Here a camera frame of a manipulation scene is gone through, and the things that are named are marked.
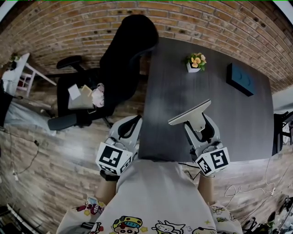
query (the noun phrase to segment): cartoon print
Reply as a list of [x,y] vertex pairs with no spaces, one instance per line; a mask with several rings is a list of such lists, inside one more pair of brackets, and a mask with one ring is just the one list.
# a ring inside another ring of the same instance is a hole
[[192,234],[217,234],[217,231],[215,229],[204,229],[199,227],[193,230]]
[[233,222],[236,220],[236,218],[231,213],[230,213],[230,220]]
[[83,211],[83,210],[86,210],[84,212],[85,215],[95,215],[98,213],[98,211],[100,210],[101,212],[103,212],[104,208],[100,207],[98,204],[88,204],[88,205],[84,205],[84,206],[81,206],[81,207],[77,207],[76,210],[78,212],[80,211]]
[[98,205],[104,210],[104,208],[106,207],[105,204],[103,202],[98,202]]
[[97,203],[98,203],[98,201],[97,201],[96,198],[94,198],[94,197],[87,197],[87,200],[86,200],[85,205],[88,205],[88,204],[97,204]]
[[99,232],[103,232],[104,231],[104,227],[101,226],[100,222],[95,223],[95,225],[93,226],[90,234],[98,234]]
[[141,231],[142,232],[147,232],[148,230],[147,230],[147,227],[141,227]]
[[223,208],[223,207],[212,206],[212,212],[216,213],[217,215],[222,214],[224,210],[225,210],[225,208]]
[[140,218],[127,216],[121,216],[113,224],[114,232],[119,234],[138,234],[141,226],[142,220]]
[[183,227],[185,224],[176,225],[173,223],[169,223],[165,220],[165,224],[163,224],[160,220],[159,223],[152,228],[152,230],[156,230],[158,234],[183,234]]
[[186,226],[188,232],[192,232],[192,228],[190,226]]
[[229,221],[227,218],[217,218],[217,221],[220,223],[220,222],[226,222],[226,221]]

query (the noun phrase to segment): chair armrest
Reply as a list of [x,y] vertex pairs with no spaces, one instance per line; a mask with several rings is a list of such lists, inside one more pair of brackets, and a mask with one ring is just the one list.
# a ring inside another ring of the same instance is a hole
[[57,63],[56,68],[61,69],[61,68],[67,67],[67,66],[79,64],[81,62],[82,62],[82,58],[80,55],[70,56],[70,57],[67,57],[67,58],[60,60]]
[[48,120],[49,129],[54,131],[60,131],[65,128],[69,128],[77,124],[76,114],[65,115]]

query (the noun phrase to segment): white flower pot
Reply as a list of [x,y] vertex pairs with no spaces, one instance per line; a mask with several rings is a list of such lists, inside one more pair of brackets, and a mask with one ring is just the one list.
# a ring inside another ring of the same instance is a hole
[[198,72],[198,71],[200,71],[200,68],[191,67],[190,63],[187,63],[186,67],[187,67],[188,72]]

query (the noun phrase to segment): potted flower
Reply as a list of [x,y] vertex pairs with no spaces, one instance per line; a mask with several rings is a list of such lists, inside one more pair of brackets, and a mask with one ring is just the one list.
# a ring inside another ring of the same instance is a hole
[[198,72],[205,70],[206,58],[202,53],[192,53],[186,57],[186,67],[188,72]]

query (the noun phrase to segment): black office chair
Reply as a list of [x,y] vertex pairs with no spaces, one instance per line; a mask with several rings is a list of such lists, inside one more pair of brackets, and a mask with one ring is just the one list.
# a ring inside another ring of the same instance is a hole
[[[152,51],[158,42],[154,24],[146,16],[126,17],[118,28],[106,53],[100,60],[100,68],[84,70],[79,63],[81,56],[65,58],[57,63],[57,68],[72,66],[77,73],[60,78],[57,87],[58,118],[48,121],[51,130],[61,130],[70,126],[89,126],[92,120],[111,116],[115,107],[133,96],[140,72],[141,55]],[[103,83],[104,107],[85,110],[69,110],[68,88],[77,84],[87,85],[92,90]]]
[[[272,156],[279,153],[283,148],[283,136],[290,138],[290,144],[293,143],[293,126],[290,122],[293,120],[293,112],[286,112],[284,114],[274,114],[274,139]],[[283,132],[283,127],[289,124],[289,133]]]

